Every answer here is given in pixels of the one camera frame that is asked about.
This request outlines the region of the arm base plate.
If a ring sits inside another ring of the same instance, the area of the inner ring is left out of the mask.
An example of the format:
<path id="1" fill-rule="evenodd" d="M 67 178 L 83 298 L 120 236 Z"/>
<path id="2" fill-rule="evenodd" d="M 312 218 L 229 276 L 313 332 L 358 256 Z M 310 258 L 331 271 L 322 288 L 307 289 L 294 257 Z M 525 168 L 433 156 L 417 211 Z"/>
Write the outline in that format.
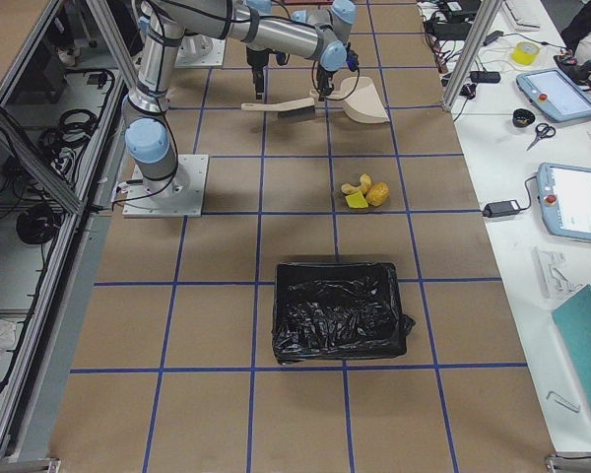
<path id="1" fill-rule="evenodd" d="M 209 156 L 181 154 L 172 182 L 144 179 L 137 165 L 133 168 L 127 202 L 122 214 L 126 218 L 175 218 L 202 216 Z"/>
<path id="2" fill-rule="evenodd" d="M 177 69 L 196 69 L 222 67 L 226 41 L 205 35 L 186 35 L 178 49 L 175 67 Z"/>

